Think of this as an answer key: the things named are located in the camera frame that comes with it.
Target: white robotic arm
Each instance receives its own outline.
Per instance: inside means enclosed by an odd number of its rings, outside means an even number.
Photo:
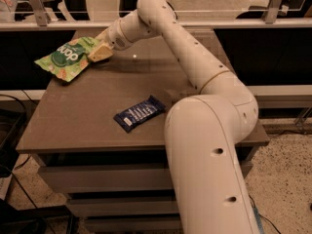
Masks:
[[[116,50],[161,35],[198,96],[168,113],[165,142],[185,234],[259,233],[235,152],[253,130],[253,94],[180,26],[166,0],[138,0],[137,10],[102,35]]]

